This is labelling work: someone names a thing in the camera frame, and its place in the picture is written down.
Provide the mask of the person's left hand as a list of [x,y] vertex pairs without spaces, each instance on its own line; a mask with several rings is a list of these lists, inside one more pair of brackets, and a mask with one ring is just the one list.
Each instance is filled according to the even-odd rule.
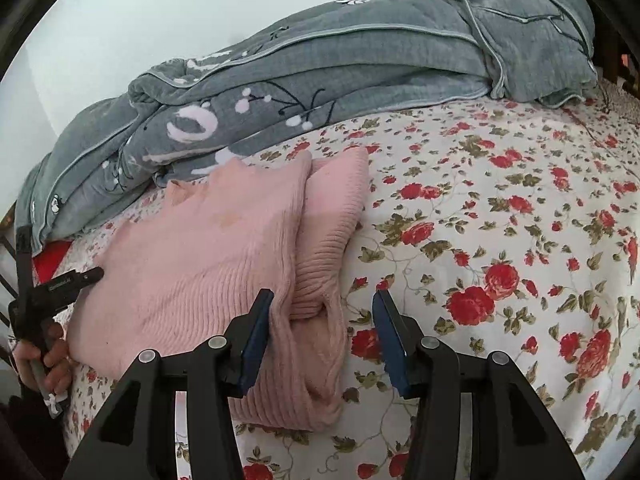
[[37,379],[30,366],[32,361],[38,361],[48,372],[42,381],[43,387],[54,394],[62,394],[68,389],[73,379],[72,366],[68,359],[68,344],[64,339],[62,325],[57,322],[52,323],[48,329],[48,336],[52,344],[44,356],[36,346],[24,339],[17,341],[12,354],[18,377],[25,387],[35,392],[39,391]]

